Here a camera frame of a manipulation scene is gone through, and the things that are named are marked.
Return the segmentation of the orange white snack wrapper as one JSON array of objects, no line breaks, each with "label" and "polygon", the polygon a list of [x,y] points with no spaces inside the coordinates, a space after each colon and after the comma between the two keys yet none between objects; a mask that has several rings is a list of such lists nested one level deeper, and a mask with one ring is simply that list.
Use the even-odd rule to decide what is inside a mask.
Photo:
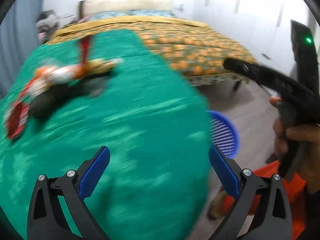
[{"label": "orange white snack wrapper", "polygon": [[85,76],[85,72],[79,64],[64,67],[47,65],[37,68],[34,71],[34,76],[41,77],[49,83],[68,83],[82,79]]}]

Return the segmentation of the teal floral pillow right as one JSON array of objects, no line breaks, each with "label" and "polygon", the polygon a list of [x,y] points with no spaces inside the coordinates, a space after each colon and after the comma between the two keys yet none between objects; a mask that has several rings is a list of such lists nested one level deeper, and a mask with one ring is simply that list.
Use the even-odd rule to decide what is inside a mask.
[{"label": "teal floral pillow right", "polygon": [[137,9],[130,10],[131,16],[159,16],[159,17],[176,17],[176,15],[170,10],[159,9]]}]

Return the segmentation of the green satin cloth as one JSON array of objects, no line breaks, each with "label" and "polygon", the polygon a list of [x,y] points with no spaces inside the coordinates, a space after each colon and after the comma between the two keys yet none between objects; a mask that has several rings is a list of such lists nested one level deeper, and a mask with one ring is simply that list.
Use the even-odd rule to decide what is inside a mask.
[{"label": "green satin cloth", "polygon": [[129,30],[93,37],[90,56],[122,63],[96,97],[78,96],[17,141],[1,128],[1,207],[22,237],[39,175],[59,177],[101,146],[111,160],[91,197],[111,239],[186,239],[208,194],[206,98]]}]

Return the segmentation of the teal floral pillow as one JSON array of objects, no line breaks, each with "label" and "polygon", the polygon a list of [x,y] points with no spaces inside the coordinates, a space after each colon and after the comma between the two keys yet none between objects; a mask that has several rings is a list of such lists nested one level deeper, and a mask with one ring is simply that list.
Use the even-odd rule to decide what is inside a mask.
[{"label": "teal floral pillow", "polygon": [[137,9],[130,10],[131,16],[159,16],[159,17],[176,17],[176,15],[170,10],[159,9]]},{"label": "teal floral pillow", "polygon": [[95,21],[95,20],[103,20],[106,18],[114,18],[114,17],[120,17],[120,16],[129,16],[128,13],[120,12],[120,11],[105,11],[105,12],[99,12],[97,14],[94,14],[89,17],[89,21]]}]

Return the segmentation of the pile of clothes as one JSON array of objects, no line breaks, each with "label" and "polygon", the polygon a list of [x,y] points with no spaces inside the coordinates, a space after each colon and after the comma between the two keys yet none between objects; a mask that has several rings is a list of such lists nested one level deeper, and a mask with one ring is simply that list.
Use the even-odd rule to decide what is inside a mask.
[{"label": "pile of clothes", "polygon": [[36,29],[39,41],[46,43],[59,28],[60,18],[54,10],[43,11],[36,20]]}]

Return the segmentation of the brown plush slipper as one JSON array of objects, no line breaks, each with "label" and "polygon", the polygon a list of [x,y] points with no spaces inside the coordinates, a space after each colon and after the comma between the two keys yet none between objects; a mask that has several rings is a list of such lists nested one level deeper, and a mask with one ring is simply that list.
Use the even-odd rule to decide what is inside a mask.
[{"label": "brown plush slipper", "polygon": [[223,201],[225,200],[227,193],[224,187],[220,187],[219,192],[214,197],[209,205],[207,217],[209,220],[217,220],[225,217],[226,212],[223,211]]}]

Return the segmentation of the red paper box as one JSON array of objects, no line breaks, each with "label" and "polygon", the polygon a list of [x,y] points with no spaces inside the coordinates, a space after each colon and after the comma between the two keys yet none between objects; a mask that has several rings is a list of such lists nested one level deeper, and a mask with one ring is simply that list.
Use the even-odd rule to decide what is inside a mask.
[{"label": "red paper box", "polygon": [[80,38],[80,56],[81,56],[81,64],[85,64],[88,58],[88,51],[91,45],[91,35],[87,35],[85,37]]}]

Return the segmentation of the blue mesh trash basket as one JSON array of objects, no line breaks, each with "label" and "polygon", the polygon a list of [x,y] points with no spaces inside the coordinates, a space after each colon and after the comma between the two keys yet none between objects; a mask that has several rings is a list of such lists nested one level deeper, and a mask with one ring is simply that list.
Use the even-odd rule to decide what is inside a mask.
[{"label": "blue mesh trash basket", "polygon": [[240,137],[235,125],[218,111],[210,110],[207,113],[210,119],[212,144],[216,145],[228,159],[234,159],[240,150]]}]

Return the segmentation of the bread snack bag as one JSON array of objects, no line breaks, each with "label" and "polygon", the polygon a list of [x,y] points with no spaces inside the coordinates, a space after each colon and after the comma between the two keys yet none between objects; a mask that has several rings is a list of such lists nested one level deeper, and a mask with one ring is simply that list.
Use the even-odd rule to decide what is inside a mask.
[{"label": "bread snack bag", "polygon": [[24,87],[23,92],[25,96],[35,98],[44,93],[54,85],[53,81],[46,76],[33,77]]}]

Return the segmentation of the blue grey curtain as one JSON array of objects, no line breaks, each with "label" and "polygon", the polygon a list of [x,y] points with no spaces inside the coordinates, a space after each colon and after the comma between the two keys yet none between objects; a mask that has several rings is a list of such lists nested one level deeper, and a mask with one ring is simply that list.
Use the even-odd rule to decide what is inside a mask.
[{"label": "blue grey curtain", "polygon": [[1,22],[1,98],[15,82],[21,66],[40,45],[36,22],[43,0],[14,0]]}]

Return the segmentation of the white wardrobe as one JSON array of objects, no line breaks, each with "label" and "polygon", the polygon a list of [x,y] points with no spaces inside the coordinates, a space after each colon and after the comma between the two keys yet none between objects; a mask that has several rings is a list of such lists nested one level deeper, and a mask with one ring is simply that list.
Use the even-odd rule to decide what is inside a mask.
[{"label": "white wardrobe", "polygon": [[308,23],[303,0],[194,0],[193,18],[246,47],[258,62],[289,75],[291,21]]}]

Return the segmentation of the teal floral pillow left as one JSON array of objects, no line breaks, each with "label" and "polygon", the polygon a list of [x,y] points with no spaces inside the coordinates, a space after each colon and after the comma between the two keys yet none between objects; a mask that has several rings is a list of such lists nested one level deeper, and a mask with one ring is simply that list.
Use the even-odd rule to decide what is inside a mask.
[{"label": "teal floral pillow left", "polygon": [[106,18],[114,18],[114,17],[120,17],[120,16],[129,16],[128,13],[120,12],[120,11],[105,11],[105,12],[99,12],[97,14],[94,14],[89,17],[89,21],[95,21],[95,20],[103,20]]}]

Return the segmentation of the beige padded headboard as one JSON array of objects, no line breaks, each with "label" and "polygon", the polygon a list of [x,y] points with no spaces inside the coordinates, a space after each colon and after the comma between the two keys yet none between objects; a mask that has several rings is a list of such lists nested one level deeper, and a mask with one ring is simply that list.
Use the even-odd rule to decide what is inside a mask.
[{"label": "beige padded headboard", "polygon": [[99,1],[82,0],[78,3],[79,17],[92,16],[106,11],[129,12],[130,10],[168,10],[174,6],[171,2],[156,0]]}]

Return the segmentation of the orange floral quilt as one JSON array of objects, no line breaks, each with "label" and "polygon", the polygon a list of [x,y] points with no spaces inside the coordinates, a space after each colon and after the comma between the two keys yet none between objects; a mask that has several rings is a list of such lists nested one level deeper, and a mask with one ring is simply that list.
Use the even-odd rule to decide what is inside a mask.
[{"label": "orange floral quilt", "polygon": [[57,30],[49,44],[120,29],[136,33],[153,53],[163,56],[171,69],[184,76],[227,74],[222,64],[229,57],[256,62],[248,49],[209,25],[164,16],[117,16],[72,24]]}]

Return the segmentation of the gold brown snack wrapper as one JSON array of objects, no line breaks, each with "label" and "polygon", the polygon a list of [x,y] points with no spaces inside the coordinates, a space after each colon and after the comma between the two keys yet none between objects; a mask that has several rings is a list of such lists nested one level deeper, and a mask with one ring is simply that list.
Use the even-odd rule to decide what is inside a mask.
[{"label": "gold brown snack wrapper", "polygon": [[81,69],[86,76],[102,75],[111,72],[116,66],[123,63],[121,58],[114,58],[110,60],[93,59],[82,64]]}]

